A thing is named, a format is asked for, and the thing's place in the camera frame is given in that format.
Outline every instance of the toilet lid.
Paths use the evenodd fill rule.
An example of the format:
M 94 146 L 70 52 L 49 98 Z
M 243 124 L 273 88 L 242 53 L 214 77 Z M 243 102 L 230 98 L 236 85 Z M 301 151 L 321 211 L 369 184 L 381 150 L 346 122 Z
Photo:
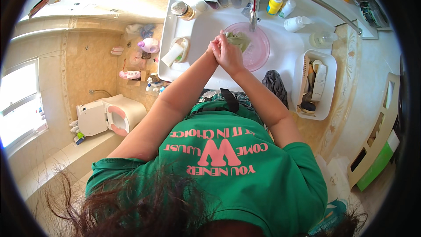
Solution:
M 96 135 L 108 130 L 107 114 L 104 111 L 104 106 L 96 106 L 86 109 L 81 112 L 78 118 L 79 130 L 82 134 L 90 136 Z

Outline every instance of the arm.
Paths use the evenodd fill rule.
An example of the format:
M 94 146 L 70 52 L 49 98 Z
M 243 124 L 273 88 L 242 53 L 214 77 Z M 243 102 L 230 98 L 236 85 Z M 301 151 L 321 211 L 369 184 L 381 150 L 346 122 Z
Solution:
M 154 159 L 171 129 L 188 114 L 218 63 L 211 44 L 206 52 L 178 77 L 153 104 L 145 118 L 108 157 Z
M 243 54 L 219 35 L 221 50 L 212 43 L 219 65 L 244 90 L 262 121 L 267 125 L 275 144 L 281 148 L 292 142 L 303 142 L 297 125 L 285 105 L 243 66 Z

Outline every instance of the gray cloth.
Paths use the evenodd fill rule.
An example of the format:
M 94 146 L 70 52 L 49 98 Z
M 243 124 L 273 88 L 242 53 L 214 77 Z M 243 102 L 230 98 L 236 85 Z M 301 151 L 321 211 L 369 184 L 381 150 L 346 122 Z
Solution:
M 267 71 L 262 83 L 266 88 L 273 92 L 288 109 L 287 91 L 285 90 L 284 83 L 282 82 L 279 73 L 276 70 Z

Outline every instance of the window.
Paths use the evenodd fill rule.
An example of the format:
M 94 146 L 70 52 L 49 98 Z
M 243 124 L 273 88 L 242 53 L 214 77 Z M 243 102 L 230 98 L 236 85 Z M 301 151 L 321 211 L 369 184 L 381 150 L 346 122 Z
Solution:
M 5 72 L 0 83 L 0 139 L 7 150 L 46 129 L 38 84 L 38 59 Z

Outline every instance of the black strap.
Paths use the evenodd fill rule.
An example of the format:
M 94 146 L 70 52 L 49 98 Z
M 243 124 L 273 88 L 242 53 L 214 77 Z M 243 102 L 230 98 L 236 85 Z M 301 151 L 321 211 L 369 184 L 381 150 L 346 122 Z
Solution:
M 227 101 L 229 111 L 233 113 L 237 113 L 239 110 L 239 103 L 237 99 L 235 99 L 234 95 L 228 90 L 221 88 L 221 94 Z
M 195 114 L 195 113 L 200 113 L 203 111 L 229 111 L 227 108 L 225 107 L 211 107 L 211 108 L 199 108 L 197 111 L 193 111 L 190 115 Z
M 239 103 L 237 99 L 235 99 L 234 95 L 228 90 L 221 88 L 221 94 L 225 98 L 225 101 L 227 101 L 228 108 L 225 107 L 211 107 L 211 108 L 199 108 L 197 111 L 193 111 L 190 115 L 195 113 L 200 113 L 203 111 L 229 111 L 233 113 L 237 113 L 239 110 Z

